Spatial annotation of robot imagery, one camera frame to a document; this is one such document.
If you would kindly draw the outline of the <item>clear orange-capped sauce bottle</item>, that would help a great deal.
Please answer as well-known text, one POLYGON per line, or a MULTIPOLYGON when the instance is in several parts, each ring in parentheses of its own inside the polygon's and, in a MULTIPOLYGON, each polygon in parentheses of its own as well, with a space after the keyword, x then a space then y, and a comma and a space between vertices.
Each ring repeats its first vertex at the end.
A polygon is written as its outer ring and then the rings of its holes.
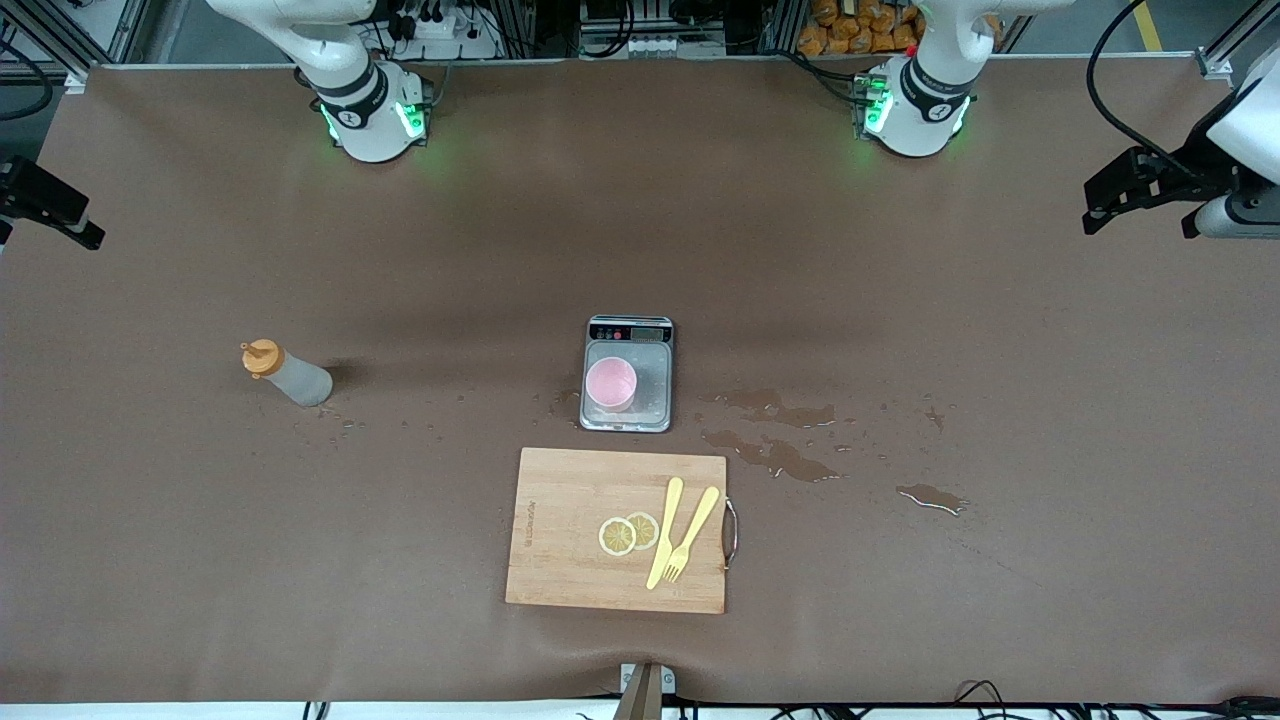
POLYGON ((256 380, 268 380, 302 407, 323 405, 332 395, 334 380, 323 366, 296 357, 271 340, 255 340, 239 346, 241 361, 256 380))

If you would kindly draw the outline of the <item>pink cup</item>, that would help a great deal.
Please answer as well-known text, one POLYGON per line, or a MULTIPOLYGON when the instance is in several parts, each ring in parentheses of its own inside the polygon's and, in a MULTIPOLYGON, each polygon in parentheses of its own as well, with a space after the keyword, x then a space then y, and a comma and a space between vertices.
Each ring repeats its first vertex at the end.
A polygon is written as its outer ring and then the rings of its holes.
POLYGON ((626 359, 602 357, 588 369, 585 391, 603 413, 625 413, 636 397, 637 372, 626 359))

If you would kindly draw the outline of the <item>brown table cover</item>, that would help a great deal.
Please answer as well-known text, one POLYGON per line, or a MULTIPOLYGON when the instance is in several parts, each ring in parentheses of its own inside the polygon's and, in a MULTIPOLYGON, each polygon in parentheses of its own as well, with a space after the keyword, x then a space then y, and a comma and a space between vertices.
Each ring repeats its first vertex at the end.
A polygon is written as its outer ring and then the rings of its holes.
POLYGON ((288 69, 97 70, 40 160, 104 246, 0 254, 0 703, 572 697, 648 659, 705 702, 1280 696, 1280 243, 1083 234, 1121 141, 1082 76, 996 61, 910 161, 785 61, 461 67, 370 167, 288 69), (579 424, 595 315, 675 323, 667 432, 579 424), (330 397, 252 378, 262 338, 330 397), (732 389, 837 421, 698 398, 732 389), (526 447, 726 457, 724 612, 507 603, 526 447))

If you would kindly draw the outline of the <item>orange snack bag pile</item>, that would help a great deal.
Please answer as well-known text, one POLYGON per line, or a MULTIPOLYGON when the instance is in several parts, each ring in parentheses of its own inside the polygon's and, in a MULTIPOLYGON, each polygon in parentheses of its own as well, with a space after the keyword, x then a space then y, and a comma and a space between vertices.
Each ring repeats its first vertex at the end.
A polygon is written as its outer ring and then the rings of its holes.
POLYGON ((795 51, 804 56, 910 54, 927 19, 911 0, 806 0, 795 51))

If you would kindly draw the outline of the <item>small water puddle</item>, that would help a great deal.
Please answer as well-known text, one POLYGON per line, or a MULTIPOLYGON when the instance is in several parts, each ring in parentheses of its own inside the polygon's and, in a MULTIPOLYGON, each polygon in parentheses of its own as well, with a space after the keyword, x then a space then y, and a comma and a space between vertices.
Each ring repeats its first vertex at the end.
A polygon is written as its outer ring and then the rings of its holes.
POLYGON ((895 492, 918 507, 938 510, 954 518, 961 516, 970 507, 966 498, 928 484, 896 486, 895 492))

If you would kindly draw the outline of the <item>white power strip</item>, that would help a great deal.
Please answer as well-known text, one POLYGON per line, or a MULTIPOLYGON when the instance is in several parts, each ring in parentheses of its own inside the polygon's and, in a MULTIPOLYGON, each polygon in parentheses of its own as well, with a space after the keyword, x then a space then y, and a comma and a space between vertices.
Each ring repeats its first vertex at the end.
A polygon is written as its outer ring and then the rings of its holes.
POLYGON ((486 60, 508 56, 493 13, 475 0, 379 0, 387 18, 375 38, 401 61, 486 60))

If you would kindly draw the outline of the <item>long white socket strip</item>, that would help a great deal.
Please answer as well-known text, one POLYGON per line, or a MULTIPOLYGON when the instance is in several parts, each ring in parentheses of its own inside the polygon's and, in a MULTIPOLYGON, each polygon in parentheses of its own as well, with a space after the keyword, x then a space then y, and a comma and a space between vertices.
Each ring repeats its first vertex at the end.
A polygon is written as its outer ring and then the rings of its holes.
POLYGON ((621 44, 613 35, 586 35, 579 40, 576 54, 588 60, 723 58, 730 54, 723 40, 721 33, 640 33, 621 44))

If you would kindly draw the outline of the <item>silver kitchen scale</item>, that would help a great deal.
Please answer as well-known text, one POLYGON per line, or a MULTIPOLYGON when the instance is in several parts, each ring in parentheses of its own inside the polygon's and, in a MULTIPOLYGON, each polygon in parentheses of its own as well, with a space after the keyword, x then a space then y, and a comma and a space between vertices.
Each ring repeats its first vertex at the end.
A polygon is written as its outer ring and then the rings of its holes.
POLYGON ((595 315, 588 320, 582 348, 579 424, 588 430, 659 434, 673 419, 675 323, 667 316, 595 315), (617 356, 637 372, 637 392, 625 413, 603 413, 586 396, 590 365, 617 356))

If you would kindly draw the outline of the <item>yellow plastic fork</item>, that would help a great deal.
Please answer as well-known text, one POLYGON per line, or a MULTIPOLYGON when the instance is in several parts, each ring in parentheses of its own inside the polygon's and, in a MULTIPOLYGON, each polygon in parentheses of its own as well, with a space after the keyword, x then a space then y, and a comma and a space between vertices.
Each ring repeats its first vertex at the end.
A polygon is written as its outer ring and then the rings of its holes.
POLYGON ((717 487, 709 487, 703 492, 682 542, 672 550, 669 561, 667 562, 664 571, 660 574, 663 580, 676 583, 677 579, 681 578, 689 565, 692 544, 709 516, 717 509, 721 491, 717 487))

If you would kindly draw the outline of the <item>yellow plastic knife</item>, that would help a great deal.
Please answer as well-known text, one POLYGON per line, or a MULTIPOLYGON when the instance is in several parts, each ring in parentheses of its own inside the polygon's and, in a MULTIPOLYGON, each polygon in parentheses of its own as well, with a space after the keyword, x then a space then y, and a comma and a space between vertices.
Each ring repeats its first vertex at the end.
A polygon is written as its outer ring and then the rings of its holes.
POLYGON ((646 578, 646 589, 653 591, 659 584, 662 577, 664 575, 669 557, 673 552, 673 544, 671 539, 672 523, 675 515, 678 510, 680 501, 684 495, 684 479, 680 477, 671 477, 666 488, 666 500, 663 506, 663 514, 659 524, 659 532, 655 539, 655 555, 652 562, 649 575, 646 578))

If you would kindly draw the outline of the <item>wooden cutting board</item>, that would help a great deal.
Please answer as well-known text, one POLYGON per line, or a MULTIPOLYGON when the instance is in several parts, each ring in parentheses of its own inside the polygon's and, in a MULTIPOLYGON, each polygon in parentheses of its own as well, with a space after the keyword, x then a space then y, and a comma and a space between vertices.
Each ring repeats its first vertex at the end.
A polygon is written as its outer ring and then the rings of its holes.
POLYGON ((722 538, 728 462, 719 455, 643 454, 573 448, 521 451, 509 543, 509 603, 636 612, 721 615, 726 610, 722 538), (598 530, 608 518, 644 511, 660 523, 671 477, 684 479, 672 523, 680 546, 703 492, 717 487, 707 520, 676 583, 648 591, 655 546, 622 557, 602 551, 598 530))

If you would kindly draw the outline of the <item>aluminium frame rail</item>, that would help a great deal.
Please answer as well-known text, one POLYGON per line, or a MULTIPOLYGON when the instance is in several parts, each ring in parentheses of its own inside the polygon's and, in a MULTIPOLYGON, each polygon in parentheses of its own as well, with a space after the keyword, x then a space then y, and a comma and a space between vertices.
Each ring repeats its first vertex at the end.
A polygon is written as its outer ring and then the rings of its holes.
POLYGON ((1230 79, 1235 63, 1248 65, 1244 53, 1247 44, 1261 37, 1275 20, 1280 20, 1280 0, 1251 0, 1251 5, 1226 29, 1207 46, 1196 49, 1194 58, 1201 76, 1206 79, 1230 79))

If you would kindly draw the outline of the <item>metal mounting bracket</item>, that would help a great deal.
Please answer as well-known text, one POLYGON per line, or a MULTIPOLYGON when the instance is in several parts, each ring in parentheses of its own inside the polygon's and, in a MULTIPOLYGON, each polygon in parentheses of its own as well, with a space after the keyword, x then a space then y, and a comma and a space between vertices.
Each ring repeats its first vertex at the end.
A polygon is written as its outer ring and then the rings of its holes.
POLYGON ((676 675, 671 667, 654 662, 623 664, 613 720, 663 720, 666 700, 675 692, 676 675))

